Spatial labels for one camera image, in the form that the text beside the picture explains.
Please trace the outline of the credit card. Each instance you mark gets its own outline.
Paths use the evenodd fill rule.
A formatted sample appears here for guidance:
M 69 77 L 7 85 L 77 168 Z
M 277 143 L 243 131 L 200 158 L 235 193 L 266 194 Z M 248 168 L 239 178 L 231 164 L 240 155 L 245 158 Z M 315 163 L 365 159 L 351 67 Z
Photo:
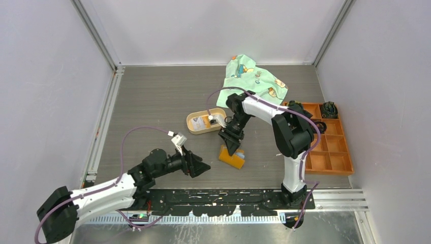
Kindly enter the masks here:
M 191 119 L 191 125 L 194 131 L 201 131 L 207 128 L 207 116 L 198 116 Z

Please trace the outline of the orange leather card holder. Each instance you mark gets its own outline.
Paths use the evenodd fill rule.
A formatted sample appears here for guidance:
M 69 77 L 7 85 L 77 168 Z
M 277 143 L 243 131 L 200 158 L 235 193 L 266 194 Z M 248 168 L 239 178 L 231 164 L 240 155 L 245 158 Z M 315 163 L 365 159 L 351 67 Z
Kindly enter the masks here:
M 226 145 L 221 145 L 219 152 L 219 160 L 236 169 L 241 169 L 245 164 L 244 150 L 238 149 L 232 156 L 230 156 L 228 154 Z

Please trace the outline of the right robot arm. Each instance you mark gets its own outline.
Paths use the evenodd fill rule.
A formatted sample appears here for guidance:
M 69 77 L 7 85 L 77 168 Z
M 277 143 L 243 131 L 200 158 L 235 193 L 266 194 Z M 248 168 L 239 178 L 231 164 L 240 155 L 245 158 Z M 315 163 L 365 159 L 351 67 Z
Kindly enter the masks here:
M 272 126 L 275 143 L 284 157 L 284 179 L 281 184 L 281 198 L 285 207 L 296 208 L 306 196 L 304 182 L 307 151 L 314 141 L 312 121 L 299 105 L 278 106 L 248 91 L 228 96 L 226 106 L 233 117 L 219 131 L 225 146 L 221 158 L 236 159 L 244 128 L 251 117 L 259 118 Z

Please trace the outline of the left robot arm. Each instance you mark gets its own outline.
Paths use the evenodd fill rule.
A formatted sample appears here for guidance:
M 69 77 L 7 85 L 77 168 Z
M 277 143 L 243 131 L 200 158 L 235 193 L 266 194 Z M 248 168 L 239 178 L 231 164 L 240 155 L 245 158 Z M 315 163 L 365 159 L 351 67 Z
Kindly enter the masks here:
M 194 178 L 210 169 L 201 157 L 185 148 L 173 155 L 157 148 L 118 178 L 78 190 L 59 187 L 37 210 L 40 223 L 35 242 L 39 242 L 40 232 L 46 243 L 56 243 L 95 217 L 129 207 L 144 209 L 148 203 L 146 193 L 158 177 L 180 170 Z

